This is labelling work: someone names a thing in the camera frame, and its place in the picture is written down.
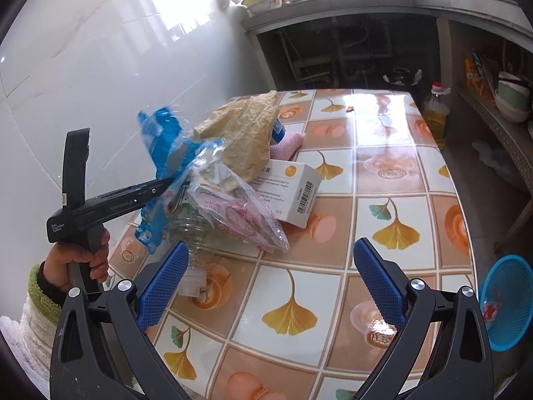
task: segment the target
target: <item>blue plastic basket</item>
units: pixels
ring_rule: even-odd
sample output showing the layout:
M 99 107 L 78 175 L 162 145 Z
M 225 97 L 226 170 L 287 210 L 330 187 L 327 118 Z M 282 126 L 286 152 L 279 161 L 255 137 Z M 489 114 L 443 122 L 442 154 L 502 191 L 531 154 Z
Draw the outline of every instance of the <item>blue plastic basket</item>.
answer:
M 498 260 L 483 284 L 479 303 L 501 301 L 492 326 L 487 329 L 490 347 L 496 352 L 510 349 L 522 338 L 533 317 L 533 270 L 517 255 Z

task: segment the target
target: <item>pink cloth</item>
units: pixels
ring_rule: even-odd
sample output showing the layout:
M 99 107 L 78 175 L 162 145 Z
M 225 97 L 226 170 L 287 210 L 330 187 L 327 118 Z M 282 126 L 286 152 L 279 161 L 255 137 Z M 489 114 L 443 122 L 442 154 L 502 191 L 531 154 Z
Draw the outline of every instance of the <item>pink cloth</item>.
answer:
M 270 146 L 270 159 L 289 161 L 298 147 L 302 145 L 304 137 L 305 134 L 302 132 L 287 130 L 283 140 L 276 145 Z

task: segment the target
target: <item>clear plastic bag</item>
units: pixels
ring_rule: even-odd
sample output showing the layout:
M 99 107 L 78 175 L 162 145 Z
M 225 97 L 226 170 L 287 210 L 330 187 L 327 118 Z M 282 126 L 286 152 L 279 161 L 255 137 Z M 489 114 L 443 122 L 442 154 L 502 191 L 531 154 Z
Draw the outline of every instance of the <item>clear plastic bag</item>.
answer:
M 203 144 L 183 136 L 182 127 L 169 108 L 161 108 L 150 116 L 141 111 L 138 120 L 146 148 L 156 166 L 156 179 L 174 177 L 161 196 L 141 209 L 142 221 L 135 237 L 153 254 L 161 244 L 169 217 L 178 204 L 190 163 Z
M 256 192 L 217 156 L 221 140 L 201 150 L 190 165 L 189 200 L 211 224 L 268 251 L 289 251 L 283 228 Z
M 486 141 L 474 141 L 472 147 L 478 151 L 479 160 L 492 168 L 498 176 L 515 188 L 528 192 L 526 184 L 516 169 L 513 160 L 501 146 L 492 148 Z

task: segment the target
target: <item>blue plastic bag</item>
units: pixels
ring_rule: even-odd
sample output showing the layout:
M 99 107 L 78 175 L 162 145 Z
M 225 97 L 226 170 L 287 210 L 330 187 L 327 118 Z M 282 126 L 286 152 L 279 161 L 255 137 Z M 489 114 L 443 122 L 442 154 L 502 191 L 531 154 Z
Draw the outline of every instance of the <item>blue plastic bag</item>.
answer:
M 163 232 L 177 203 L 180 187 L 202 144 L 182 135 L 178 119 L 166 107 L 151 116 L 141 111 L 138 121 L 145 146 L 156 166 L 156 179 L 174 177 L 161 196 L 149 201 L 141 209 L 142 221 L 135 231 L 135 237 L 153 254 L 163 240 Z

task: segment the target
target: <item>brown paper bag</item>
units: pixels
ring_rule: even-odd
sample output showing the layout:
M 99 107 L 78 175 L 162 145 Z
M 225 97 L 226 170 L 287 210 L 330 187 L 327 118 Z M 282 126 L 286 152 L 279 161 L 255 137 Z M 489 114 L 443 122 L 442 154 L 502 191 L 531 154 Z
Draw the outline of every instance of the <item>brown paper bag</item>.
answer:
M 223 138 L 222 162 L 251 182 L 270 159 L 270 139 L 278 109 L 275 91 L 221 106 L 195 129 L 201 139 Z

